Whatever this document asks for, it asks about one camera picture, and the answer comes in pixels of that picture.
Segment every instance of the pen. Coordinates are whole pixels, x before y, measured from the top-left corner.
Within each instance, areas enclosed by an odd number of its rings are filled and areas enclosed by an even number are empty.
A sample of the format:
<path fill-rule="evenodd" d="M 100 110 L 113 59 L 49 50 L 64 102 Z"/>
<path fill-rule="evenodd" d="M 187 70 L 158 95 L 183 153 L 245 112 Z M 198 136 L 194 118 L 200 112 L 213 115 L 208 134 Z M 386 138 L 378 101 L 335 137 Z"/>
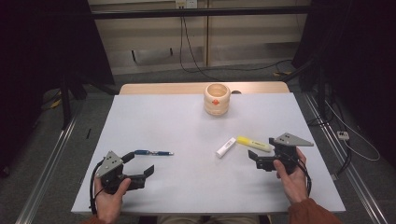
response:
<path fill-rule="evenodd" d="M 166 151 L 148 151 L 148 150 L 136 150 L 135 155 L 146 155 L 146 156 L 173 156 L 175 153 Z"/>

